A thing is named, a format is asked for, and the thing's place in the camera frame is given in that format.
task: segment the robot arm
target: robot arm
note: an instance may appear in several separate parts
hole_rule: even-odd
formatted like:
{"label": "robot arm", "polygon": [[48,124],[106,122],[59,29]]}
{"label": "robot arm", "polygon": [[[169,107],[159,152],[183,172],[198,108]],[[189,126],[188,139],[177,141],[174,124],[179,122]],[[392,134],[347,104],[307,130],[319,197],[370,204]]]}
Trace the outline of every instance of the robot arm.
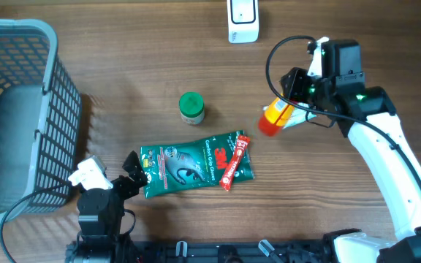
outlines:
{"label": "robot arm", "polygon": [[[140,253],[129,236],[136,216],[124,209],[124,201],[138,195],[139,189],[147,185],[137,154],[132,151],[123,163],[128,177],[120,175],[111,183],[96,176],[97,173],[105,173],[105,166],[95,156],[81,162],[78,167],[81,174],[86,171],[80,182],[84,188],[87,186],[87,191],[77,201],[81,231],[76,242],[68,245],[65,262],[140,262]],[[125,212],[134,216],[134,223],[128,232],[121,234],[121,220]]]}
{"label": "robot arm", "polygon": [[[359,151],[386,201],[398,240],[368,237],[361,232],[332,238],[334,262],[421,262],[421,166],[402,132],[399,117],[386,92],[365,88],[360,46],[354,40],[308,44],[313,62],[308,71],[294,68],[281,78],[286,99],[305,102],[315,110],[346,115],[355,121],[330,117]],[[359,122],[374,125],[394,140]],[[418,174],[418,181],[399,147]]]}

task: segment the cable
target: cable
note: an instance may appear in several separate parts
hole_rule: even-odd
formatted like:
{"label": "cable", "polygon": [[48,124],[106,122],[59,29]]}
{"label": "cable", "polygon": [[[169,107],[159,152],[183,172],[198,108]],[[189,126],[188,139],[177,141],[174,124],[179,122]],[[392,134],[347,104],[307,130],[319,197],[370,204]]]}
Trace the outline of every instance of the cable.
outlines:
{"label": "cable", "polygon": [[386,141],[389,142],[389,144],[391,144],[392,149],[396,150],[399,153],[399,156],[401,156],[401,158],[403,159],[404,163],[406,163],[406,166],[409,168],[410,173],[414,176],[415,181],[417,182],[417,185],[421,191],[421,179],[420,176],[418,175],[417,171],[414,168],[414,165],[410,162],[409,158],[407,157],[407,155],[402,151],[401,147],[395,143],[395,141],[389,136],[387,135],[385,132],[383,132],[380,128],[374,126],[371,123],[368,123],[366,121],[361,121],[358,120],[356,118],[353,117],[349,117],[347,115],[342,115],[342,114],[337,114],[337,113],[329,113],[329,112],[325,112],[325,111],[321,111],[321,110],[313,110],[307,107],[303,107],[300,106],[298,104],[295,104],[293,102],[291,102],[288,99],[285,99],[282,94],[280,94],[280,92],[277,91],[277,89],[274,87],[274,85],[272,85],[272,81],[270,80],[270,62],[272,60],[272,57],[274,56],[274,53],[278,50],[279,47],[281,47],[283,44],[292,41],[292,40],[296,40],[296,39],[307,39],[310,40],[312,42],[316,42],[316,40],[313,37],[310,36],[292,36],[292,37],[287,37],[286,39],[281,40],[279,43],[277,43],[277,45],[271,50],[271,52],[269,53],[268,59],[266,61],[266,67],[265,67],[265,74],[266,74],[266,80],[268,82],[269,88],[271,89],[271,91],[283,102],[297,108],[300,110],[305,110],[309,113],[313,113],[313,114],[318,114],[318,115],[326,115],[326,116],[330,116],[330,117],[334,117],[334,118],[342,118],[344,120],[349,120],[349,121],[354,121],[356,123],[362,124],[364,126],[367,126],[368,128],[374,130],[375,132],[377,132],[379,135],[381,135],[383,138],[386,139]]}
{"label": "cable", "polygon": [[4,224],[6,223],[6,219],[9,216],[9,214],[18,205],[22,204],[27,199],[30,199],[32,197],[35,197],[36,195],[39,195],[39,194],[43,194],[43,193],[47,193],[49,191],[56,190],[56,189],[61,188],[63,186],[67,186],[67,184],[61,184],[61,185],[58,185],[58,186],[52,186],[50,188],[38,190],[38,191],[35,191],[35,192],[33,192],[33,193],[29,194],[29,195],[26,195],[26,196],[22,197],[21,199],[19,199],[19,201],[17,201],[15,204],[13,204],[12,207],[4,214],[3,219],[1,220],[1,223],[0,223],[0,243],[1,243],[1,248],[3,249],[4,254],[6,255],[7,259],[9,259],[10,262],[16,263],[15,260],[12,258],[11,254],[9,253],[9,251],[7,250],[7,247],[6,247],[6,244],[4,243],[4,238],[3,238],[3,228],[4,228]]}
{"label": "cable", "polygon": [[76,255],[77,255],[77,250],[79,248],[79,242],[80,242],[80,236],[82,235],[82,231],[79,231],[76,235],[76,245],[74,246],[74,248],[72,249],[72,253],[71,256],[69,257],[69,261],[71,262],[71,259],[75,259]]}
{"label": "cable", "polygon": [[125,209],[124,212],[130,213],[134,217],[134,222],[132,223],[131,228],[128,231],[124,232],[124,234],[123,234],[123,235],[129,235],[129,234],[131,234],[132,230],[136,226],[136,214],[134,212],[132,212],[132,210],[129,210],[129,209]]}

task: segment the gray plastic basket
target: gray plastic basket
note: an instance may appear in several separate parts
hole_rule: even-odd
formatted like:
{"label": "gray plastic basket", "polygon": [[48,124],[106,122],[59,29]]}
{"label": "gray plastic basket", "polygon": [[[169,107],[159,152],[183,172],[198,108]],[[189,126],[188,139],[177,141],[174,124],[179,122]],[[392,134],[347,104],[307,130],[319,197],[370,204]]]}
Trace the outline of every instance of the gray plastic basket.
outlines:
{"label": "gray plastic basket", "polygon": [[[81,100],[57,52],[45,22],[0,20],[0,221],[20,198],[72,173]],[[40,194],[10,218],[56,210],[70,189]]]}

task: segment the white device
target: white device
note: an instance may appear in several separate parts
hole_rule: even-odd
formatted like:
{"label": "white device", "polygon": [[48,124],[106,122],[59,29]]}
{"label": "white device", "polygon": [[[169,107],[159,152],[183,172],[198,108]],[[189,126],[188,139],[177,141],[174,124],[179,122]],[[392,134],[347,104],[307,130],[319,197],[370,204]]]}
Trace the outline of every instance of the white device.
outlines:
{"label": "white device", "polygon": [[250,43],[259,35],[257,0],[227,0],[228,41]]}
{"label": "white device", "polygon": [[82,184],[85,190],[101,188],[108,190],[113,184],[105,177],[105,165],[97,156],[91,156],[77,165],[77,171],[67,179],[73,186]]}

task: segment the green snack bag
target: green snack bag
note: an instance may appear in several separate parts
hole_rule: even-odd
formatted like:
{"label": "green snack bag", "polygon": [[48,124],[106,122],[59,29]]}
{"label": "green snack bag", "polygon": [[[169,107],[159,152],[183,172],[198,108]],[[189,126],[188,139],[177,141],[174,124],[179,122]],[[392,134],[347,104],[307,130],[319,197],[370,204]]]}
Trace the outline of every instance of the green snack bag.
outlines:
{"label": "green snack bag", "polygon": [[[145,198],[160,194],[217,186],[233,156],[238,135],[234,131],[175,145],[152,145],[140,148],[140,158],[148,185]],[[233,183],[254,179],[248,151],[238,165]]]}

